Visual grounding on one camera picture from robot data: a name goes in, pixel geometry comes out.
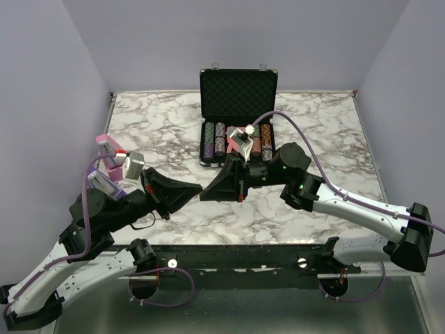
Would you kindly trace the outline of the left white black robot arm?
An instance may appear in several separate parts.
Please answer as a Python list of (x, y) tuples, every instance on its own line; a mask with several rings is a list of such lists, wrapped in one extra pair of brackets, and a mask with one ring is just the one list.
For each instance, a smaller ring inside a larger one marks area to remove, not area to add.
[(111, 259), (83, 273), (79, 269), (114, 243), (112, 234), (148, 214), (168, 220), (202, 192), (199, 184), (181, 182), (142, 170), (141, 188), (119, 199), (99, 189), (83, 188), (70, 207), (72, 222), (46, 258), (22, 282), (1, 287), (3, 319), (9, 331), (33, 331), (62, 315), (63, 306), (96, 285), (131, 274), (159, 270), (145, 239), (132, 241)]

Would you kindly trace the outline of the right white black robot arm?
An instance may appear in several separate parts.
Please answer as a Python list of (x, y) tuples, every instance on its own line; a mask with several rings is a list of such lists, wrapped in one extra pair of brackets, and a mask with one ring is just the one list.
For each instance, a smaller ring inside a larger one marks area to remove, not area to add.
[(423, 273), (434, 234), (428, 208), (390, 205), (348, 193), (308, 172), (311, 158), (296, 143), (284, 144), (267, 162), (246, 162), (237, 152), (226, 158), (219, 174), (200, 194), (202, 201), (242, 202), (251, 188), (282, 185), (281, 199), (296, 210), (342, 218), (373, 234), (338, 239), (320, 255), (330, 273), (353, 262), (391, 261), (402, 269)]

